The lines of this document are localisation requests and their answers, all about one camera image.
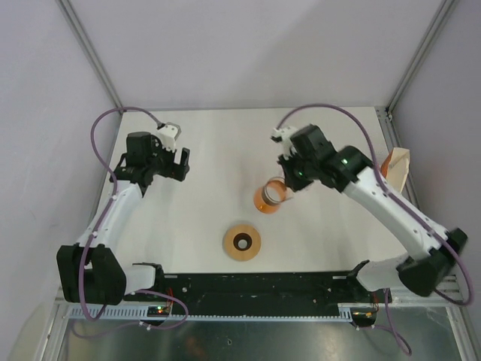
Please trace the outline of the orange glass carafe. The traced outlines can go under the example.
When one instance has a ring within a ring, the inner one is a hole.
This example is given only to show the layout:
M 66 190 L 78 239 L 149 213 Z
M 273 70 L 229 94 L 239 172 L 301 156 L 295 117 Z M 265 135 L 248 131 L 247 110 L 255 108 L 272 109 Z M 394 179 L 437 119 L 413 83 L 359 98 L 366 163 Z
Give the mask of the orange glass carafe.
M 263 214 L 276 213 L 281 205 L 293 197 L 292 191 L 286 186 L 283 177 L 272 177 L 259 187 L 253 202 L 258 211 Z

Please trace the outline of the wooden dripper ring holder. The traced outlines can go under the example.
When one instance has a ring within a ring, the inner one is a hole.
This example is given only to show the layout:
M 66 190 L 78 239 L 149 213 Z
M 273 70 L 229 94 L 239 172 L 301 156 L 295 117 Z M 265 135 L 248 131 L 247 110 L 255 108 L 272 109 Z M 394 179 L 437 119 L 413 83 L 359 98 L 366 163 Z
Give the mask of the wooden dripper ring holder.
M 254 226 L 236 224 L 227 230 L 222 245 L 229 257 L 239 262 L 246 262 L 258 255 L 262 241 Z

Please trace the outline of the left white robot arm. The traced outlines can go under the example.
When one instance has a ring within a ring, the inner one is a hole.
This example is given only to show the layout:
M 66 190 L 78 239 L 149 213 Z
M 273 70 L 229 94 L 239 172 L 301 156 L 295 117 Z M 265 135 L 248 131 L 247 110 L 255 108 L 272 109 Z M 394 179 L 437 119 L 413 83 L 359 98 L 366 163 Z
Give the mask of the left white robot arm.
M 180 128 L 168 123 L 150 132 L 132 132 L 126 138 L 126 151 L 110 179 L 112 193 L 106 208 L 99 211 L 86 231 L 73 245 L 63 245 L 56 254 L 65 300 L 97 305 L 118 305 L 129 293 L 140 290 L 149 300 L 162 298 L 166 283 L 161 267 L 136 262 L 122 266 L 115 250 L 120 236 L 146 195 L 156 176 L 184 181 L 189 172 L 189 149 L 175 159 Z

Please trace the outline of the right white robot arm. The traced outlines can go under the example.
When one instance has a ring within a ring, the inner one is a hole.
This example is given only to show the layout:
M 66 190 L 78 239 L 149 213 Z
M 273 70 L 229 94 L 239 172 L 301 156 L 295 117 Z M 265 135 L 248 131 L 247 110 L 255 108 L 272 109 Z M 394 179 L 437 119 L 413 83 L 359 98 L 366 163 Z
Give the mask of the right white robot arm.
M 357 265 L 351 272 L 354 278 L 346 283 L 352 300 L 363 302 L 376 290 L 398 285 L 428 297 L 452 271 L 452 255 L 462 252 L 467 235 L 429 220 L 384 178 L 376 177 L 374 164 L 359 149 L 335 150 L 315 125 L 274 129 L 271 138 L 283 147 L 278 163 L 288 188 L 297 192 L 320 181 L 360 204 L 406 250 L 395 258 Z

